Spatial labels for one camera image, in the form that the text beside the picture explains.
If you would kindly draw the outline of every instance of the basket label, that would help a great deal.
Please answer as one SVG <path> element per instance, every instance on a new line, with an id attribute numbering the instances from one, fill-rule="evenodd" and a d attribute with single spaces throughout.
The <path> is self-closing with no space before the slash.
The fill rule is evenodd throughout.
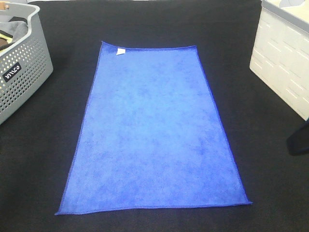
<path id="1" fill-rule="evenodd" d="M 11 67 L 5 74 L 2 75 L 5 82 L 11 80 L 19 71 L 21 70 L 21 66 L 19 62 L 17 62 L 13 67 Z"/>

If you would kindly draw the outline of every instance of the gray plastic basket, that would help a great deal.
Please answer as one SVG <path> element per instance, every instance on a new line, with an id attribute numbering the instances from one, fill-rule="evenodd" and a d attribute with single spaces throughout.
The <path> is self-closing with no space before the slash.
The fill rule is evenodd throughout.
<path id="1" fill-rule="evenodd" d="M 1 8 L 3 10 L 0 10 L 0 15 L 27 19 L 28 33 L 0 52 L 0 124 L 14 113 L 53 71 L 38 15 L 40 8 L 21 3 L 0 2 Z"/>

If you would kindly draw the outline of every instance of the black carpet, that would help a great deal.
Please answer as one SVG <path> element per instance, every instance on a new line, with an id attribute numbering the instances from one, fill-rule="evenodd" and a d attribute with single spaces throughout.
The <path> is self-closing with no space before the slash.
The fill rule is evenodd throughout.
<path id="1" fill-rule="evenodd" d="M 260 0 L 34 2 L 53 74 L 0 125 L 0 232 L 306 232 L 309 156 L 285 140 L 304 121 L 249 69 Z M 197 45 L 253 205 L 54 216 L 101 41 Z"/>

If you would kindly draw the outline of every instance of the white storage container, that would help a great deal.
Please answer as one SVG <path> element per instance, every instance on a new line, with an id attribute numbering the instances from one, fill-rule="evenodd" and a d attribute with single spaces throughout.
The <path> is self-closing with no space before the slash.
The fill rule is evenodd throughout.
<path id="1" fill-rule="evenodd" d="M 303 119 L 308 119 L 309 0 L 281 7 L 289 2 L 293 1 L 262 1 L 250 69 Z"/>
<path id="2" fill-rule="evenodd" d="M 28 33 L 0 52 L 0 124 L 17 110 L 53 71 L 34 5 L 0 2 L 0 15 L 27 19 Z"/>

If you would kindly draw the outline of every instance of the blue microfiber towel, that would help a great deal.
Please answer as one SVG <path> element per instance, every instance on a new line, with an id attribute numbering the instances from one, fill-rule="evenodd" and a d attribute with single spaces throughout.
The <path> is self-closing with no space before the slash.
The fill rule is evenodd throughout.
<path id="1" fill-rule="evenodd" d="M 197 48 L 103 42 L 56 214 L 239 204 L 251 202 Z"/>

